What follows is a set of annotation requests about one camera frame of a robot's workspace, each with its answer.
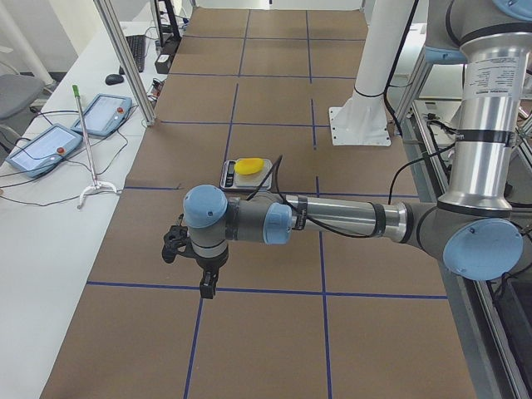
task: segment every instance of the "yellow sponge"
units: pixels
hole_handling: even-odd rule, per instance
[[[264,168],[262,158],[241,158],[236,161],[234,171],[239,175],[252,175],[258,173]]]

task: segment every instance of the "black cable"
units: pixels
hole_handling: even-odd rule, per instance
[[[508,201],[508,204],[514,206],[515,208],[532,208],[532,204],[522,204],[520,202],[511,202],[511,201]]]
[[[260,191],[260,189],[263,187],[264,183],[266,183],[266,180],[268,179],[268,177],[272,174],[272,172],[273,172],[273,170],[275,168],[278,168],[278,166],[281,164],[282,160],[283,160],[283,156],[280,155],[277,158],[277,160],[272,164],[272,167],[269,168],[268,173],[264,176],[264,178],[259,183],[259,185],[257,187],[255,187],[255,190],[253,190],[253,192],[250,195],[248,195],[248,198],[246,198],[247,201],[251,200]]]
[[[273,178],[275,179],[275,189],[277,190],[277,194],[279,195],[279,197],[281,197],[281,200],[283,200],[283,204],[285,205],[288,205],[292,211],[294,211],[297,215],[300,215],[300,212],[299,210],[293,206],[292,204],[290,204],[286,197],[284,196],[284,194],[281,192],[281,189],[279,188],[279,178],[278,178],[278,172],[279,172],[279,166],[280,166],[281,162],[279,161],[276,165],[275,165],[275,170],[274,170],[274,175],[273,175]],[[371,237],[373,237],[374,235],[373,234],[369,234],[369,235],[365,235],[365,234],[349,234],[349,233],[344,233],[340,230],[336,230],[335,228],[333,228],[332,226],[330,226],[329,224],[325,224],[323,222],[320,222],[319,220],[316,220],[315,218],[313,218],[312,216],[309,216],[308,214],[305,215],[306,219],[307,220],[310,220],[311,222],[313,222],[315,225],[321,227],[322,229],[325,229],[331,233],[335,233],[335,234],[338,234],[338,235],[341,235],[342,237],[348,237],[350,239],[369,239]]]
[[[444,152],[450,150],[451,148],[453,148],[454,146],[455,146],[455,143],[452,143],[451,145],[448,145],[447,147],[444,147],[444,148],[442,148],[441,150],[435,151],[435,152],[433,152],[432,154],[422,156],[421,158],[417,158],[417,159],[415,159],[415,160],[411,160],[410,162],[404,164],[401,168],[399,168],[399,169],[397,170],[397,172],[394,174],[393,179],[392,179],[392,183],[390,184],[390,191],[389,191],[389,193],[388,193],[388,205],[390,205],[390,204],[392,203],[393,186],[394,186],[395,183],[396,183],[397,176],[399,176],[399,174],[400,174],[404,169],[406,169],[406,168],[407,168],[408,166],[410,166],[410,165],[414,165],[414,164],[417,163],[417,162],[421,162],[422,160],[428,160],[429,158],[432,158],[433,156],[437,156],[438,154],[444,153]]]
[[[433,120],[429,120],[427,121],[427,123],[429,125],[435,125],[435,126],[438,126],[439,128],[441,128],[445,133],[447,133],[448,135],[455,135],[456,134],[456,129],[453,129],[452,127],[449,127],[447,126],[445,123],[441,122],[441,121],[438,121],[436,119],[433,119]]]
[[[410,15],[408,16],[408,21],[405,25],[405,30],[402,33],[401,42],[399,44],[399,48],[397,48],[396,57],[393,60],[392,69],[390,70],[390,74],[388,75],[388,81],[386,83],[386,87],[384,88],[384,105],[388,112],[390,112],[390,115],[392,115],[393,123],[395,123],[397,130],[399,131],[399,135],[402,137],[402,128],[401,124],[399,123],[399,120],[396,116],[396,110],[393,109],[392,104],[390,104],[390,101],[388,99],[388,89],[390,88],[390,85],[392,83],[393,74],[396,71],[397,63],[399,62],[399,57],[401,56],[402,48],[405,46],[406,37],[408,36],[408,32],[410,31],[410,25],[412,24],[412,21],[414,20],[414,15],[416,14],[417,10],[417,4],[419,3],[419,0],[415,0],[412,4],[412,9],[410,11]]]
[[[273,178],[275,180],[275,189],[277,190],[277,194],[279,195],[279,197],[281,197],[281,200],[283,200],[283,204],[288,205],[290,207],[290,209],[292,209],[292,211],[294,211],[297,215],[301,215],[299,210],[287,201],[286,197],[284,196],[284,194],[281,192],[281,189],[279,188],[278,173],[279,173],[279,166],[281,165],[281,161],[282,160],[283,160],[283,156],[280,155],[277,158],[277,160],[272,164],[272,167],[269,169],[268,173],[264,176],[264,178],[259,183],[259,185],[257,187],[255,187],[255,190],[250,195],[248,195],[248,198],[246,198],[246,200],[247,201],[251,200],[259,192],[259,190],[262,188],[262,186],[264,185],[264,183],[266,182],[268,177],[273,173]],[[311,222],[313,222],[315,225],[320,226],[321,228],[323,228],[323,229],[325,229],[327,231],[330,231],[331,233],[339,234],[339,235],[341,235],[343,237],[348,237],[348,238],[351,238],[351,239],[369,239],[370,237],[373,237],[373,235],[344,233],[344,232],[342,232],[340,230],[336,230],[335,228],[333,228],[332,226],[330,226],[328,224],[325,224],[323,222],[320,222],[319,220],[316,220],[315,218],[313,218],[312,216],[309,216],[308,214],[305,215],[305,218],[307,220],[310,220]]]
[[[39,116],[45,116],[45,115],[53,115],[53,114],[77,114],[77,111],[74,110],[58,110],[58,111],[45,111],[45,112],[38,112],[33,116],[33,118],[30,120],[30,124],[33,122],[33,120]]]
[[[519,228],[521,231],[523,231],[523,228],[517,224],[516,222],[512,221],[511,222],[515,227]],[[530,236],[530,233],[520,233],[522,236],[526,236],[530,242],[532,243],[532,236]],[[504,296],[505,296],[505,290],[506,290],[506,285],[508,284],[508,280],[510,278],[518,278],[521,274],[527,272],[528,270],[530,270],[532,268],[532,263],[528,264],[527,266],[525,266],[524,268],[522,268],[521,270],[515,272],[515,273],[511,273],[511,272],[504,272],[502,273],[502,275],[500,276],[500,285],[499,287],[493,292],[493,302],[494,303],[497,303],[499,302]]]
[[[410,31],[410,25],[412,24],[412,21],[414,19],[414,15],[416,14],[416,9],[417,9],[417,4],[418,3],[419,3],[419,0],[415,0],[415,2],[412,4],[412,9],[410,11],[410,15],[408,16],[408,21],[406,22],[405,29],[404,29],[404,31],[402,33],[401,41],[399,42],[399,47],[397,48],[396,56],[395,56],[395,58],[393,60],[392,69],[390,69],[390,73],[388,74],[388,79],[387,79],[386,85],[384,86],[384,91],[382,91],[379,94],[366,94],[366,93],[362,93],[361,91],[359,91],[357,89],[357,83],[356,82],[355,82],[355,86],[354,86],[355,92],[357,94],[359,94],[360,96],[362,96],[362,97],[375,98],[375,97],[379,97],[379,96],[384,96],[384,104],[385,104],[386,108],[388,109],[388,112],[390,112],[390,114],[392,114],[393,121],[396,124],[397,129],[399,130],[399,133],[401,134],[401,136],[402,136],[402,129],[399,126],[399,121],[397,120],[397,118],[395,116],[395,110],[393,109],[392,105],[390,104],[389,100],[387,99],[387,93],[388,93],[388,89],[390,87],[409,87],[411,85],[411,83],[409,83],[406,86],[393,86],[392,85],[392,79],[393,79],[393,74],[395,73],[396,68],[397,68],[397,63],[399,62],[399,57],[401,56],[402,48],[405,45],[406,37],[408,36],[408,32]]]
[[[426,123],[426,128],[429,130],[429,136],[431,137],[432,144],[434,145],[434,149],[436,150],[438,148],[438,143],[436,141],[436,136],[434,135],[434,131],[431,128],[431,124],[429,122]],[[449,173],[449,170],[447,169],[447,165],[443,158],[441,157],[441,154],[437,155],[438,160],[440,161],[441,168],[443,169],[444,173],[446,174],[447,181],[449,181],[449,177],[451,174]]]
[[[126,143],[116,152],[115,156],[112,157],[111,161],[109,162],[109,165],[107,165],[107,167],[103,171],[96,173],[96,175],[103,175],[104,173],[106,173],[107,170],[111,167],[116,157],[122,152],[122,150],[124,150],[127,147],[128,144],[130,144],[130,142],[127,140],[127,137],[122,135],[118,129],[116,129],[116,133],[118,133],[126,141]]]
[[[122,194],[122,191],[124,190],[117,190],[116,193],[117,194]],[[86,197],[89,197],[89,196],[93,196],[93,195],[100,195],[100,194],[114,194],[115,192],[114,191],[100,191],[98,193],[92,193],[92,194],[85,194]],[[25,202],[25,201],[19,201],[17,199],[12,199],[12,198],[8,198],[4,195],[0,195],[0,198],[6,200],[6,201],[9,201],[9,202],[14,202],[15,204],[23,204],[23,205],[31,205],[31,206],[39,206],[39,207],[46,207],[46,206],[50,206],[50,205],[56,205],[56,204],[63,204],[65,202],[68,202],[68,201],[72,201],[72,200],[77,200],[78,198],[80,198],[79,195],[76,195],[74,197],[69,197],[69,198],[65,198],[65,199],[60,199],[58,201],[52,201],[52,202],[48,202],[48,203],[45,203],[45,204],[39,204],[37,202]]]
[[[123,121],[118,125],[118,127],[116,128],[116,131],[118,132],[119,135],[121,135],[121,136],[124,138],[124,140],[126,140],[126,143],[125,143],[125,144],[124,144],[124,145],[118,150],[118,152],[117,152],[117,153],[115,154],[115,156],[112,158],[112,160],[111,160],[111,162],[109,163],[109,165],[108,165],[108,166],[107,166],[107,167],[101,172],[101,174],[105,173],[105,172],[109,169],[109,167],[111,166],[111,164],[112,164],[112,162],[115,160],[115,158],[116,158],[116,157],[122,152],[122,150],[124,150],[124,148],[129,144],[129,141],[127,140],[127,138],[126,138],[125,136],[123,136],[118,130],[119,130],[119,129],[120,129],[120,128],[121,128],[121,127],[122,127],[122,126],[123,126],[128,120],[129,120],[129,119],[130,119],[131,115],[133,115],[133,113],[136,111],[137,108],[138,108],[138,106],[133,106],[133,107],[131,107],[130,110],[129,110],[129,112],[127,113],[127,116],[124,118],[124,120],[123,120]],[[13,145],[13,143],[11,143],[11,141],[9,141],[9,139],[3,134],[2,131],[0,131],[0,134],[2,134],[2,135],[4,136],[4,139],[6,139],[7,142],[8,142],[9,144],[12,144],[12,145]],[[91,147],[100,144],[102,141],[106,140],[106,139],[109,138],[110,136],[111,136],[111,135],[108,135],[108,136],[106,136],[105,138],[103,138],[103,139],[97,141],[95,144],[91,144]],[[83,146],[83,148],[81,148],[77,153],[72,154],[72,155],[69,155],[68,157],[65,157],[65,156],[62,156],[62,155],[60,155],[60,154],[54,153],[54,154],[50,154],[50,155],[48,155],[48,156],[45,156],[45,157],[43,157],[43,158],[35,158],[35,157],[31,156],[29,153],[27,153],[27,151],[25,151],[23,147],[19,147],[19,146],[16,145],[16,144],[15,144],[15,146],[16,146],[17,148],[20,148],[21,151],[25,152],[25,153],[27,154],[27,156],[29,156],[30,158],[32,158],[32,159],[34,159],[34,160],[46,159],[46,158],[49,158],[50,156],[58,155],[58,156],[60,156],[60,157],[62,158],[62,160],[66,161],[66,162],[69,162],[69,163],[72,163],[72,164],[82,165],[83,167],[85,167],[87,170],[90,171],[89,167],[88,167],[87,165],[83,164],[82,162],[77,162],[77,161],[71,160],[71,158],[74,158],[75,156],[77,156],[77,155],[81,154],[82,152],[84,152],[84,151],[85,151],[85,146]],[[56,164],[55,164],[50,170],[48,170],[48,171],[46,172],[46,174],[49,173],[49,172],[51,172],[52,170],[54,170],[58,165],[59,165],[59,163],[56,163]],[[35,168],[35,169],[33,169],[33,170],[13,172],[13,173],[9,173],[9,174],[6,174],[6,175],[0,175],[0,178],[2,178],[2,177],[14,176],[14,175],[22,175],[22,174],[24,174],[24,173],[27,173],[28,171],[33,172],[33,171],[40,170],[40,169],[46,169],[46,168],[48,168],[48,167],[50,167],[50,165],[40,166],[40,167]],[[19,185],[26,185],[26,184],[28,184],[28,183],[32,183],[33,181],[39,180],[40,178],[42,178],[42,177],[43,177],[44,175],[46,175],[46,174],[39,175],[39,176],[37,176],[37,177],[34,178],[34,179],[27,180],[27,181],[24,181],[24,182],[21,182],[21,183],[16,183],[16,184],[14,184],[14,185],[5,185],[5,186],[2,186],[2,187],[0,187],[0,188],[4,189],[4,188],[16,187],[16,186],[19,186]]]

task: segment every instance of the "white pillar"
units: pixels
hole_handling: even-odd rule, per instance
[[[334,145],[390,145],[382,93],[415,0],[377,0],[355,87],[342,108],[329,109]]]
[[[13,20],[11,14],[7,11],[2,0],[0,0],[0,28],[3,30],[14,50],[22,56],[24,63],[30,69],[34,76],[44,81],[45,86],[54,83],[54,80],[48,73],[47,69],[42,65],[41,60],[33,51],[32,46],[17,23]]]

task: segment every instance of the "white wall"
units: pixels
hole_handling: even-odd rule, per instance
[[[2,0],[48,71],[68,71],[77,54],[48,0]],[[2,27],[0,46],[12,47]],[[6,56],[19,71],[28,71],[17,49]]]
[[[103,26],[93,0],[48,0],[77,54]]]

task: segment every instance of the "metal pole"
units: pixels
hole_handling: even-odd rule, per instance
[[[77,112],[80,114],[81,130],[83,131],[83,142],[85,143],[86,156],[89,159],[89,169],[91,170],[92,183],[97,185],[98,178],[96,176],[96,168],[94,166],[94,159],[92,158],[91,142],[89,141],[89,134],[86,132],[85,117],[83,115],[83,108],[81,107],[80,92],[77,90],[77,86],[72,87],[74,89],[74,98],[76,98]]]
[[[142,115],[148,126],[152,126],[155,123],[155,113],[151,106],[148,96],[145,93],[144,85],[140,79],[139,72],[137,70],[133,56],[127,44],[124,33],[118,18],[116,17],[115,10],[112,7],[110,0],[94,0],[96,9],[100,13],[101,20],[106,27],[111,43],[115,48],[118,60],[124,68],[124,73],[127,76],[127,81],[130,84],[130,88],[133,91],[133,96],[139,105]]]
[[[406,89],[399,100],[399,105],[397,106],[396,117],[399,123],[403,122],[406,114],[412,106],[412,102],[414,102],[414,100],[420,95],[431,70],[432,64],[426,61],[425,48],[422,48],[417,58],[416,65],[414,66],[414,70],[408,80],[408,84],[406,85]]]

